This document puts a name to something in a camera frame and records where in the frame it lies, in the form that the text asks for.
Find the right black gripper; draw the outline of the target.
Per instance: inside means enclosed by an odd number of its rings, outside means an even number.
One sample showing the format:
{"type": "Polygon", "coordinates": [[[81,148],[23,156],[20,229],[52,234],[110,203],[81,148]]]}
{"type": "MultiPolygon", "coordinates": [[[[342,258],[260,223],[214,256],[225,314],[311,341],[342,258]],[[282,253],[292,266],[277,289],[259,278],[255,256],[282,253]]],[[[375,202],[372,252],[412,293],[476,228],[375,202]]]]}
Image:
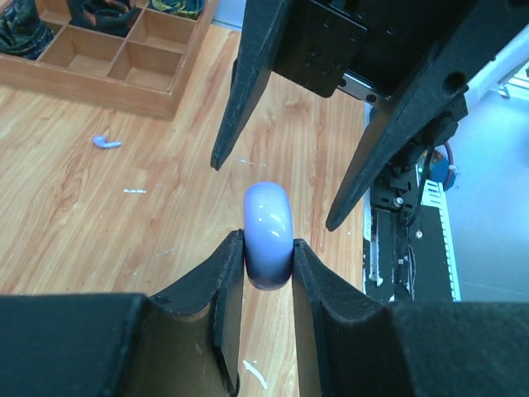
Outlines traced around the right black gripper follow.
{"type": "Polygon", "coordinates": [[[326,219],[336,230],[383,167],[528,23],[526,1],[248,1],[212,148],[219,170],[272,70],[324,98],[349,74],[378,103],[326,219]]]}

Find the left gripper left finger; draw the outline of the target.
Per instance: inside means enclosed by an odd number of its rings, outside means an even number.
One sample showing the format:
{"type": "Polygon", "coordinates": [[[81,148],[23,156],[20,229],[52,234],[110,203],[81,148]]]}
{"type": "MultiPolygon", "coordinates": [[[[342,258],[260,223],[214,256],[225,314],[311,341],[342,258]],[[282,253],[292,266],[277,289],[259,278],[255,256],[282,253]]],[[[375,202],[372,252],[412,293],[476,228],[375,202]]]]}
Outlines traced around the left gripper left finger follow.
{"type": "Polygon", "coordinates": [[[235,396],[244,239],[139,293],[4,295],[4,396],[235,396]]]}

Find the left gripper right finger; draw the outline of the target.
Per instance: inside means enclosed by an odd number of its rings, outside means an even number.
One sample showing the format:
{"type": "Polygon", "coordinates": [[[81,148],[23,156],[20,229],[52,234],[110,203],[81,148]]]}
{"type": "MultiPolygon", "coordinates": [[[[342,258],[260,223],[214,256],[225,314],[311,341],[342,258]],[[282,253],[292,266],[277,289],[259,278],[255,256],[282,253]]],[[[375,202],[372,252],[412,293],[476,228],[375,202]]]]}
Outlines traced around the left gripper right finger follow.
{"type": "Polygon", "coordinates": [[[381,304],[293,244],[302,396],[525,396],[528,306],[381,304]]]}

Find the purple charging case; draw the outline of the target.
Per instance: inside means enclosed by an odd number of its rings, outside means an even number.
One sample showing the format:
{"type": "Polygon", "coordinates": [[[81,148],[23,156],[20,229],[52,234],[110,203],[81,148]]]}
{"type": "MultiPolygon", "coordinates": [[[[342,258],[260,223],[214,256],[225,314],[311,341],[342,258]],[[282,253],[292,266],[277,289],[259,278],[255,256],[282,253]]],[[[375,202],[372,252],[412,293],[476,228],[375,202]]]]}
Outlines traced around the purple charging case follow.
{"type": "Polygon", "coordinates": [[[282,288],[293,272],[293,219],[288,195],[273,182],[259,182],[244,197],[246,273],[263,291],[282,288]]]}

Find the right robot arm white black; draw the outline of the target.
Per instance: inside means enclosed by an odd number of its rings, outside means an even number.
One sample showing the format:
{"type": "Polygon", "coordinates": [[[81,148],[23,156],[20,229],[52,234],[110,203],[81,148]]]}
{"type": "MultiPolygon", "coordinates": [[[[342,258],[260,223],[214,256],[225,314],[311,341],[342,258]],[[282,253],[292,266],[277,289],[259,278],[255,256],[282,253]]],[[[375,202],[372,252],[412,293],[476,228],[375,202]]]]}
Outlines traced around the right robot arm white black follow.
{"type": "Polygon", "coordinates": [[[271,74],[375,108],[326,220],[337,229],[387,169],[450,138],[528,60],[525,1],[249,1],[211,155],[220,169],[271,74]]]}

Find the rolled blue yellow tie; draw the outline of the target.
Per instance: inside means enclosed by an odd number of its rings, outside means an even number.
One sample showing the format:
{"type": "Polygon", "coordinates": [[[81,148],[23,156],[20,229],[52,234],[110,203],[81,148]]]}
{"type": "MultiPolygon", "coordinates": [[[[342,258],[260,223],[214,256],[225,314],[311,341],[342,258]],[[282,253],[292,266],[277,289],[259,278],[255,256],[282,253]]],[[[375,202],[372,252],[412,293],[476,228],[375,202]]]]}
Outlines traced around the rolled blue yellow tie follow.
{"type": "Polygon", "coordinates": [[[150,0],[149,8],[169,15],[197,20],[205,4],[205,0],[150,0]]]}

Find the wooden compartment tray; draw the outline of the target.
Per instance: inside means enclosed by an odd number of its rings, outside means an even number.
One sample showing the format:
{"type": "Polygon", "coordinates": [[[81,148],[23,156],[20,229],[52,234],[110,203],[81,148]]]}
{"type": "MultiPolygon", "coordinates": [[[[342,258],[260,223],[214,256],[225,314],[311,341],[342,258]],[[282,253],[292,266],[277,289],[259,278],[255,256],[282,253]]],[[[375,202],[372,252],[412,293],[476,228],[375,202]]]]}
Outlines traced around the wooden compartment tray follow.
{"type": "Polygon", "coordinates": [[[1,52],[1,81],[34,91],[171,119],[217,10],[206,1],[197,20],[149,8],[126,37],[73,26],[67,1],[35,1],[54,39],[36,60],[1,52]]]}

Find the purple earbud near tray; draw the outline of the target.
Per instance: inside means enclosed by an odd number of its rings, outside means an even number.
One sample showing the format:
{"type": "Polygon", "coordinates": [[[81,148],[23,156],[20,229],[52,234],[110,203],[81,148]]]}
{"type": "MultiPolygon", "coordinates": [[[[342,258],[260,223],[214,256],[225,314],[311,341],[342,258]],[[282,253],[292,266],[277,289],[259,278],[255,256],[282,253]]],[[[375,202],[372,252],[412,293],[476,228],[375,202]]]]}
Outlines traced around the purple earbud near tray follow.
{"type": "Polygon", "coordinates": [[[108,141],[105,136],[95,136],[93,138],[93,144],[101,149],[113,149],[122,145],[120,141],[108,141]]]}

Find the rolled black tie centre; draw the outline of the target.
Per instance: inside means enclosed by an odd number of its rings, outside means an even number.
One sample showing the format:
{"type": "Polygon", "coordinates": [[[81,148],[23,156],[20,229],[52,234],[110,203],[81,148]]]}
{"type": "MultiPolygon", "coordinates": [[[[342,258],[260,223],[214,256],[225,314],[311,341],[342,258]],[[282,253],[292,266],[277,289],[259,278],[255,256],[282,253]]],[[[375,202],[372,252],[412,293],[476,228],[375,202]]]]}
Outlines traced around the rolled black tie centre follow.
{"type": "Polygon", "coordinates": [[[140,15],[135,1],[68,0],[73,26],[126,37],[140,15]]]}

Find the rolled dark tie right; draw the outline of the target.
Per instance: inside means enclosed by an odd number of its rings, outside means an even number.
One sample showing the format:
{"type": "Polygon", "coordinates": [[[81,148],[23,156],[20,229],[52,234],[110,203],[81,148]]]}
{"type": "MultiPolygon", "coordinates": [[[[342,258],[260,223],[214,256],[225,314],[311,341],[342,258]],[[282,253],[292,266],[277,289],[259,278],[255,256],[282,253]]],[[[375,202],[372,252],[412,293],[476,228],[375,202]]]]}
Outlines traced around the rolled dark tie right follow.
{"type": "Polygon", "coordinates": [[[3,54],[36,60],[54,36],[54,32],[41,20],[35,1],[10,1],[1,12],[3,54]]]}

